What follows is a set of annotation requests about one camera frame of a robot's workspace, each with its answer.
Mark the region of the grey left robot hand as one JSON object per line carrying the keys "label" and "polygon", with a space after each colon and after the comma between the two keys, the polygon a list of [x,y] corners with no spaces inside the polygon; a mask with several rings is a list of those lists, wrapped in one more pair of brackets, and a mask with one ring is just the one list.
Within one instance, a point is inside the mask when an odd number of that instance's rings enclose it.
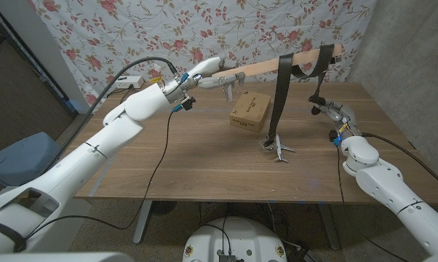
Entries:
{"label": "grey left robot hand", "polygon": [[244,72],[226,73],[225,76],[214,76],[214,74],[232,68],[234,68],[234,64],[226,62],[224,58],[209,58],[166,84],[163,93],[170,103],[174,103],[185,100],[187,98],[187,91],[196,87],[206,90],[222,87],[226,101],[231,102],[233,100],[232,89],[234,85],[236,83],[239,85],[244,84]]}

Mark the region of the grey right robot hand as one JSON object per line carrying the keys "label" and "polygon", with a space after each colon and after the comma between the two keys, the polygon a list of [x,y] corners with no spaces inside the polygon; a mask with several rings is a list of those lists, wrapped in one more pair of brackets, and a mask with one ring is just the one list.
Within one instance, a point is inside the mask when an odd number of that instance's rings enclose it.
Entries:
{"label": "grey right robot hand", "polygon": [[357,126],[357,118],[349,106],[344,106],[334,100],[320,98],[311,109],[313,115],[324,114],[335,124],[338,137],[344,140],[351,136],[361,136],[362,132]]}

